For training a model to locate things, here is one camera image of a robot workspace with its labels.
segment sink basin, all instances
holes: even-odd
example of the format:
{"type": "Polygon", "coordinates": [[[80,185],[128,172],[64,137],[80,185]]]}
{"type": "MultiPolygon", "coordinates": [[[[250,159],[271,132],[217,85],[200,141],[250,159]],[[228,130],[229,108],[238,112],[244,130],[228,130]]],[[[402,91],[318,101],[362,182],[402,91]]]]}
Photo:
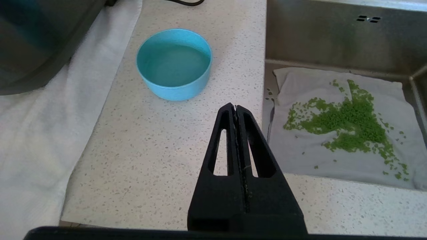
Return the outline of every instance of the sink basin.
{"type": "Polygon", "coordinates": [[[278,93],[273,69],[306,67],[398,81],[424,142],[427,13],[315,0],[268,0],[263,131],[278,93]]]}

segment towel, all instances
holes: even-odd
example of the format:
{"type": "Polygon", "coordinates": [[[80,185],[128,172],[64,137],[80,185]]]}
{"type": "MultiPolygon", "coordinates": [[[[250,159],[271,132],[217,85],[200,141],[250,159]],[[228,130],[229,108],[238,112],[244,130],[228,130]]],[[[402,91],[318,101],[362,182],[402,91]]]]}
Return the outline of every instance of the towel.
{"type": "Polygon", "coordinates": [[[142,0],[104,8],[44,88],[0,96],[0,239],[58,225],[68,179],[101,113],[142,0]]]}
{"type": "MultiPolygon", "coordinates": [[[[269,145],[282,171],[427,190],[427,150],[414,109],[405,101],[401,83],[296,67],[274,73],[280,93],[269,145]],[[305,129],[284,129],[290,109],[297,102],[304,104],[314,97],[326,103],[343,102],[346,97],[351,100],[348,79],[374,97],[377,122],[386,129],[386,138],[392,143],[399,161],[385,162],[379,152],[373,151],[336,149],[332,152],[323,144],[334,141],[337,131],[316,135],[305,129]]],[[[370,148],[374,148],[374,144],[370,143],[370,148]]]]}

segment bowl rim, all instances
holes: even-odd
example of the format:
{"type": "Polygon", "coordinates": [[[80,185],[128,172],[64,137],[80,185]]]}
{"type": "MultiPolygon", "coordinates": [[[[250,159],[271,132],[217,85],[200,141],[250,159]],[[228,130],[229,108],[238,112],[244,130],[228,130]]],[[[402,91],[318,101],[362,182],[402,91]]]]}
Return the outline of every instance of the bowl rim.
{"type": "Polygon", "coordinates": [[[205,75],[205,74],[209,71],[209,69],[211,68],[212,60],[213,60],[213,57],[212,57],[212,49],[211,49],[211,46],[209,45],[208,41],[207,41],[203,36],[201,36],[200,34],[198,34],[198,33],[194,32],[194,31],[188,30],[188,29],[184,29],[184,28],[171,28],[171,29],[166,29],[166,30],[163,30],[163,31],[160,31],[160,32],[157,32],[157,33],[155,33],[155,34],[151,35],[150,37],[148,37],[148,38],[147,38],[147,39],[146,39],[146,40],[141,44],[141,46],[139,46],[138,51],[136,52],[135,65],[136,65],[136,68],[138,69],[139,74],[142,76],[142,79],[143,79],[144,81],[148,81],[148,82],[150,82],[151,84],[155,85],[156,87],[160,87],[160,88],[167,88],[167,89],[176,89],[176,88],[182,88],[182,87],[186,87],[186,86],[188,86],[188,85],[190,85],[190,84],[193,84],[195,81],[197,81],[198,79],[200,79],[203,75],[205,75]],[[187,83],[187,84],[179,85],[179,86],[174,86],[174,87],[163,86],[163,85],[159,85],[159,84],[157,84],[157,83],[154,83],[153,81],[150,81],[146,76],[144,76],[144,74],[142,74],[142,72],[141,72],[141,70],[140,70],[140,66],[139,66],[139,64],[138,64],[138,56],[139,56],[139,52],[141,51],[142,46],[143,46],[143,45],[144,45],[148,40],[150,40],[151,38],[153,38],[154,36],[159,35],[159,34],[164,33],[164,32],[170,32],[170,31],[186,31],[186,32],[190,32],[190,33],[193,33],[193,34],[195,34],[195,35],[199,36],[199,37],[200,37],[200,38],[201,38],[201,39],[206,43],[206,45],[208,46],[209,53],[210,53],[208,67],[205,69],[205,71],[204,71],[204,72],[203,72],[203,73],[202,73],[198,78],[194,79],[193,81],[191,81],[191,82],[189,82],[189,83],[187,83]]]}

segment blue bowl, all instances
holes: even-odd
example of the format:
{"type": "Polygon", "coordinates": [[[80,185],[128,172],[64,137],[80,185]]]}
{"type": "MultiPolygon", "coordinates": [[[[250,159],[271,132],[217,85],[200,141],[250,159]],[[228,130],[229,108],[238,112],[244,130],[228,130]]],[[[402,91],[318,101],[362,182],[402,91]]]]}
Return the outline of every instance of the blue bowl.
{"type": "Polygon", "coordinates": [[[212,51],[199,34],[169,29],[148,38],[139,48],[136,66],[148,88],[157,96],[182,101],[205,88],[212,51]]]}

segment sink overflow hole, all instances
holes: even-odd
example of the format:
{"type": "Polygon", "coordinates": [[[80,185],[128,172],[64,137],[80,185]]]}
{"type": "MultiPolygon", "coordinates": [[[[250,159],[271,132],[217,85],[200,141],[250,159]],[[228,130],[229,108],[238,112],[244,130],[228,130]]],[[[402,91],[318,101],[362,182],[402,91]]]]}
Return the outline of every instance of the sink overflow hole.
{"type": "Polygon", "coordinates": [[[371,23],[378,23],[378,21],[380,19],[381,19],[380,17],[369,18],[368,16],[365,16],[365,15],[359,15],[359,17],[356,19],[356,21],[359,21],[359,22],[368,21],[368,22],[371,22],[371,23]]]}

